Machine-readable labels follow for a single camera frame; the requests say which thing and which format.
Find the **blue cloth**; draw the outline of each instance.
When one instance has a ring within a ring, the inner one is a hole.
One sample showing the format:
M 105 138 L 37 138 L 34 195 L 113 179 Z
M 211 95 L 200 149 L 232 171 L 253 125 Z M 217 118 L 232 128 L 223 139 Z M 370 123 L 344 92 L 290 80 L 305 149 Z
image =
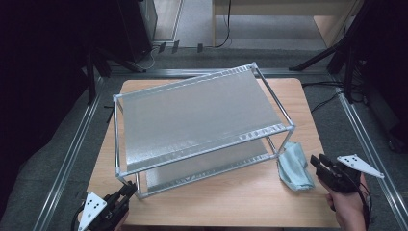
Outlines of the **blue cloth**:
M 285 144 L 285 152 L 278 159 L 281 180 L 293 191 L 314 188 L 315 183 L 306 166 L 306 157 L 300 143 L 288 141 Z

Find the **black cable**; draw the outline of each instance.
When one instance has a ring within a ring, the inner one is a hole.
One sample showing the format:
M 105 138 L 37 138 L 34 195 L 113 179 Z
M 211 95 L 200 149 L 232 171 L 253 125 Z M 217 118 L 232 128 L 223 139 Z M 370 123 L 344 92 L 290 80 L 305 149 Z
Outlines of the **black cable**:
M 228 22 L 227 22 L 227 20 L 225 20 L 225 15 L 222 16 L 222 19 L 224 20 L 225 27 L 227 28 L 228 39 L 231 41 L 230 44 L 228 45 L 228 47 L 230 47 L 232 45 L 232 39 L 231 39 L 231 35 L 230 35 L 231 29 L 230 29 L 230 25 L 229 25 L 230 15 L 231 15 L 231 13 L 229 11 L 229 13 L 228 13 Z
M 85 207 L 85 203 L 82 204 L 82 205 L 78 208 L 78 210 L 75 212 L 75 215 L 74 215 L 74 217 L 72 218 L 72 222 L 71 222 L 71 231 L 75 231 L 75 223 L 76 223 L 76 221 L 77 221 L 77 219 L 78 219 L 79 213 L 81 213 L 81 212 L 84 210 L 84 207 Z
M 371 214 L 371 210 L 372 210 L 372 197 L 371 197 L 371 193 L 369 192 L 369 189 L 367 189 L 367 187 L 364 185 L 364 184 L 362 184 L 362 183 L 360 183 L 360 185 L 361 186 L 363 186 L 363 188 L 366 190 L 366 192 L 367 193 L 365 193 L 367 196 L 366 196 L 366 201 L 367 201 L 367 197 L 369 198 L 369 200 L 370 200 L 370 205 L 369 205 L 369 213 Z
M 367 204 L 367 201 L 364 198 L 363 192 L 360 189 L 360 187 L 358 185 L 356 185 L 356 183 L 351 179 L 351 177 L 347 173 L 342 171 L 342 174 L 355 187 L 355 189 L 357 190 L 357 193 L 360 196 L 361 202 L 363 203 L 363 216 L 364 216 L 364 222 L 365 222 L 365 225 L 366 225 L 366 230 L 369 230 L 371 207 L 369 207 L 369 205 Z
M 322 82 L 315 82 L 315 83 L 304 83 L 302 84 L 303 88 L 311 87 L 311 86 L 324 86 L 324 87 L 336 87 L 336 88 L 344 88 L 344 82 L 341 81 L 322 81 Z M 363 90 L 362 90 L 363 84 L 352 84 L 351 89 L 354 90 L 353 94 L 361 94 L 363 95 Z M 317 107 L 312 110 L 315 111 L 317 108 L 323 106 L 324 104 L 328 103 L 328 101 L 333 100 L 334 98 L 330 98 L 329 100 L 326 100 L 324 102 L 321 102 L 320 104 L 317 105 Z M 362 97 L 361 99 L 355 99 L 351 98 L 353 103 L 361 103 L 364 101 L 364 98 Z
M 227 31 L 227 37 L 225 38 L 225 41 L 222 44 L 214 46 L 214 48 L 219 48 L 219 47 L 223 46 L 225 44 L 225 42 L 227 42 L 227 40 L 229 39 L 229 36 L 230 36 L 230 17 L 231 17 L 231 0 L 229 0 L 229 3 L 228 3 L 228 20 L 227 20 L 227 29 L 228 29 L 228 31 Z
M 317 109 L 319 109 L 320 107 L 324 106 L 325 104 L 327 104 L 328 102 L 332 101 L 333 99 L 336 98 L 336 96 L 338 96 L 339 94 L 344 93 L 343 91 L 340 92 L 336 92 L 331 98 L 327 99 L 326 101 L 323 101 L 319 104 L 317 104 L 317 106 L 311 111 L 311 113 L 315 112 Z

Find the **metal frame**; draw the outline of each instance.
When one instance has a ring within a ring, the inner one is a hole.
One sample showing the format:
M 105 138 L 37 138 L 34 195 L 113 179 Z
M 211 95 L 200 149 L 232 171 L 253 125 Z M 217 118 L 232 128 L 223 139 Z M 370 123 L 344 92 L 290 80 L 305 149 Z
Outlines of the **metal frame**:
M 148 170 L 150 170 L 152 168 L 155 168 L 155 167 L 160 167 L 160 166 L 149 166 L 149 167 L 146 167 L 146 168 L 143 168 L 143 169 L 136 169 L 136 170 L 130 170 L 130 171 L 121 171 L 121 166 L 120 166 L 120 152 L 121 151 L 120 151 L 120 146 L 119 146 L 118 113 L 119 112 L 123 113 L 123 107 L 121 105 L 120 100 L 121 100 L 121 97 L 123 97 L 123 95 L 126 95 L 126 93 L 125 94 L 117 94 L 117 95 L 114 95 L 114 103 L 115 103 L 115 109 L 114 109 L 114 120 L 115 120 L 115 175 L 116 175 L 116 178 L 118 180 L 120 180 L 122 183 L 127 184 L 127 181 L 125 180 L 125 177 L 128 177 L 128 176 L 131 176 L 131 175 L 135 174 L 136 181 L 138 182 L 138 186 L 139 186 L 139 189 L 137 191 L 137 197 L 138 198 L 145 198 L 145 197 L 150 196 L 152 194 L 160 193 L 162 191 L 172 189 L 172 188 L 175 188 L 175 187 L 178 187 L 178 186 L 181 186 L 181 185 L 185 185 L 185 184 L 188 184 L 188 183 L 200 180 L 200 179 L 204 179 L 204 178 L 207 178 L 207 177 L 210 177 L 210 176 L 213 176 L 213 175 L 217 175 L 217 174 L 220 174 L 220 173 L 232 170 L 232 169 L 236 169 L 236 168 L 239 168 L 239 167 L 246 167 L 246 166 L 249 166 L 249 165 L 260 163 L 262 161 L 277 158 L 279 156 L 279 154 L 281 154 L 283 152 L 285 143 L 291 137 L 291 135 L 292 135 L 292 133 L 294 131 L 294 128 L 295 128 L 295 124 L 292 122 L 292 120 L 289 117 L 288 113 L 286 112 L 285 108 L 283 107 L 283 105 L 279 101 L 276 94 L 273 92 L 272 88 L 268 84 L 268 81 L 266 80 L 266 78 L 264 77 L 262 72 L 259 70 L 258 66 L 255 63 L 248 64 L 248 65 L 243 65 L 243 66 L 239 66 L 239 67 L 228 69 L 228 70 L 222 70 L 221 72 L 203 75 L 200 78 L 205 78 L 205 77 L 214 76 L 214 75 L 222 76 L 222 75 L 225 75 L 225 74 L 241 73 L 241 72 L 247 71 L 247 70 L 252 71 L 252 74 L 254 74 L 254 78 L 256 78 L 255 74 L 259 75 L 262 78 L 264 85 L 267 87 L 267 89 L 268 89 L 270 95 L 272 96 L 274 102 L 278 106 L 280 112 L 282 113 L 282 115 L 286 119 L 286 122 L 289 125 L 283 125 L 283 124 L 272 125 L 272 126 L 268 127 L 268 132 L 265 135 L 257 136 L 257 137 L 250 138 L 250 139 L 243 140 L 243 141 L 238 141 L 236 143 L 231 143 L 228 146 L 220 146 L 216 150 L 212 149 L 212 150 L 205 151 L 203 153 L 198 153 L 198 154 L 194 153 L 194 155 L 185 157 L 183 160 L 187 160 L 189 158 L 196 158 L 196 157 L 198 157 L 200 155 L 203 155 L 205 153 L 218 151 L 220 149 L 228 148 L 231 145 L 237 145 L 237 144 L 240 144 L 240 143 L 253 141 L 253 140 L 257 140 L 257 139 L 261 139 L 261 138 L 267 138 L 268 144 L 270 145 L 270 148 L 272 149 L 272 154 L 268 153 L 267 155 L 258 156 L 256 158 L 250 158 L 250 160 L 248 159 L 248 160 L 245 160 L 245 161 L 242 161 L 242 162 L 232 163 L 231 165 L 226 165 L 224 167 L 216 167 L 216 168 L 208 170 L 208 171 L 197 172 L 197 173 L 193 174 L 191 177 L 188 177 L 186 179 L 175 180 L 175 181 L 172 181 L 172 182 L 168 182 L 167 184 L 164 184 L 161 187 L 158 187 L 156 190 L 151 191 L 149 189 L 149 192 L 143 192 L 144 188 L 141 187 L 141 185 L 140 185 L 140 173 L 142 173 L 144 171 L 148 171 Z M 279 133 L 284 133 L 284 132 L 288 132 L 288 134 L 286 135 L 286 137 L 284 138 L 282 143 L 276 148 L 275 144 L 273 143 L 273 141 L 271 139 L 271 136 L 279 134 Z

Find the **perforated metal tray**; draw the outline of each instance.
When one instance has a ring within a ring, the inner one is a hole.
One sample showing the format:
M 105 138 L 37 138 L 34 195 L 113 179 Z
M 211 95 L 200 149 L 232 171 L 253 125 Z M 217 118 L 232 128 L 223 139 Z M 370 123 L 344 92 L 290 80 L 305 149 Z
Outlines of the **perforated metal tray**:
M 268 154 L 259 139 L 288 131 L 286 142 L 294 124 L 267 86 L 289 126 L 282 123 L 255 73 L 265 80 L 255 64 L 248 64 L 115 95 L 116 176 L 125 183 L 125 176 L 136 174 L 142 198 L 275 157 L 280 148 L 269 140 L 273 153 Z

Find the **gray floor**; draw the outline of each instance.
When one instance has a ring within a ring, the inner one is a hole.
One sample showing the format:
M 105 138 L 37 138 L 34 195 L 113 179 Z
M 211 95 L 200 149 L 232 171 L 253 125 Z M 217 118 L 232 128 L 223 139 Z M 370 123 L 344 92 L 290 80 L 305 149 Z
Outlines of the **gray floor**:
M 185 0 L 176 33 L 180 46 L 196 47 L 213 44 L 211 1 Z M 217 16 L 216 42 L 227 36 L 227 16 Z M 230 39 L 225 47 L 238 49 L 325 49 L 324 41 L 312 16 L 251 16 L 230 17 Z
M 204 27 L 191 27 L 188 29 L 190 32 L 186 33 L 184 38 L 182 38 L 184 30 L 182 24 L 183 15 L 181 15 L 180 20 L 177 31 L 177 38 L 180 39 L 180 44 L 196 46 L 197 43 L 206 44 L 206 42 L 211 42 L 211 37 L 208 37 L 210 34 L 203 33 L 202 31 Z M 208 23 L 207 19 L 200 19 L 198 14 L 194 20 L 197 23 L 202 23 L 202 25 Z M 280 46 L 277 45 L 277 41 L 268 41 L 270 42 L 269 45 L 260 46 L 267 47 L 268 50 L 265 48 L 260 49 L 260 47 L 256 45 L 253 46 L 254 43 L 258 43 L 258 41 L 255 42 L 251 39 L 248 39 L 245 45 L 243 39 L 241 45 L 245 49 L 233 49 L 231 45 L 229 49 L 204 49 L 204 51 L 199 54 L 197 54 L 194 49 L 179 49 L 175 54 L 172 54 L 171 49 L 167 49 L 161 54 L 157 54 L 157 51 L 155 51 L 155 65 L 152 69 L 227 68 L 251 62 L 257 62 L 260 68 L 280 68 L 300 64 L 316 55 L 319 50 L 324 49 L 324 47 L 319 47 L 318 45 L 314 49 L 308 49 L 313 45 L 297 46 L 302 42 L 310 42 L 307 41 L 310 38 L 314 40 L 316 34 L 316 26 L 312 23 L 308 24 L 308 29 L 306 29 L 306 25 L 301 25 L 301 33 L 293 29 L 286 31 L 287 34 L 282 34 L 281 39 L 283 41 L 287 40 L 287 44 L 283 42 L 282 46 Z M 302 34 L 302 37 L 305 38 L 306 41 L 299 38 L 299 34 Z M 240 44 L 238 39 L 238 35 L 232 36 L 232 44 Z M 317 63 L 314 67 L 326 66 L 327 61 L 328 60 Z M 145 66 L 151 65 L 152 60 L 146 59 L 141 64 Z M 299 78 L 302 83 L 330 80 L 328 75 L 293 74 L 291 76 Z M 100 98 L 94 112 L 94 117 L 89 123 L 89 128 L 84 136 L 82 145 L 78 149 L 78 155 L 74 161 L 72 171 L 66 179 L 66 185 L 63 187 L 61 197 L 57 197 L 59 200 L 55 207 L 55 213 L 49 220 L 49 223 L 46 223 L 43 228 L 38 228 L 38 230 L 69 229 L 73 213 L 81 204 L 81 197 L 78 193 L 85 191 L 87 188 L 95 160 L 107 130 L 106 121 L 109 118 L 111 110 L 104 108 L 104 106 L 112 105 L 112 94 L 118 93 L 125 80 L 135 78 L 140 78 L 140 76 L 123 68 L 114 67 L 113 77 L 111 79 L 104 79 L 104 88 L 99 91 Z M 309 87 L 305 89 L 310 108 L 330 98 L 333 93 L 334 90 L 331 88 Z M 408 176 L 408 166 L 406 165 L 408 156 L 396 154 L 389 150 L 387 139 L 367 106 L 364 104 L 356 104 L 355 107 L 363 123 L 366 125 L 373 145 L 381 156 L 381 160 L 388 173 L 387 177 L 393 179 L 397 191 L 403 196 L 403 199 L 406 200 L 408 189 L 404 181 Z M 67 115 L 53 140 L 44 146 L 41 151 L 36 153 L 21 170 L 13 189 L 13 194 L 10 197 L 6 214 L 0 222 L 0 230 L 32 230 L 35 227 L 41 208 L 55 183 L 64 158 L 69 153 L 69 148 L 77 128 L 81 124 L 83 115 L 87 110 L 89 110 L 89 108 L 87 107 L 87 93 L 85 92 Z M 344 154 L 358 153 L 364 157 L 364 148 L 355 135 L 354 129 L 338 99 L 331 101 L 317 110 L 313 113 L 313 117 L 326 154 L 336 157 Z M 373 193 L 373 213 L 376 217 L 376 222 L 371 226 L 370 230 L 401 230 L 395 219 L 394 211 L 390 207 L 389 198 L 384 195 L 379 181 L 373 177 L 369 177 L 368 180 Z M 295 228 L 288 230 L 317 229 Z

